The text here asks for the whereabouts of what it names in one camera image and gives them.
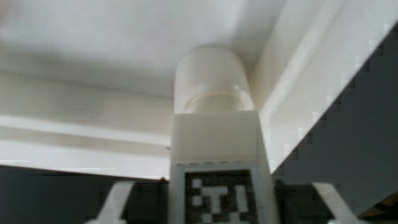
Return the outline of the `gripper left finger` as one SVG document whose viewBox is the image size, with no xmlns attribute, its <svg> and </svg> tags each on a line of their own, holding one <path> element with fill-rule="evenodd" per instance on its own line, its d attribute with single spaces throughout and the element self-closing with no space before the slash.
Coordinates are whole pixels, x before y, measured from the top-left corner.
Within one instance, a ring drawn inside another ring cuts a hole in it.
<svg viewBox="0 0 398 224">
<path fill-rule="evenodd" d="M 96 217 L 84 224 L 160 224 L 160 184 L 117 181 Z"/>
</svg>

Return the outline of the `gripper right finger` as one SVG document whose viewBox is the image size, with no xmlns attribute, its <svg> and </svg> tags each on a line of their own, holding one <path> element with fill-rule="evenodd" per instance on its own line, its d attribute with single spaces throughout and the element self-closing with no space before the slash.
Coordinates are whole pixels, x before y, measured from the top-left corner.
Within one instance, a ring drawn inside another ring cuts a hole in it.
<svg viewBox="0 0 398 224">
<path fill-rule="evenodd" d="M 281 224 L 370 224 L 348 208 L 331 183 L 276 182 Z"/>
</svg>

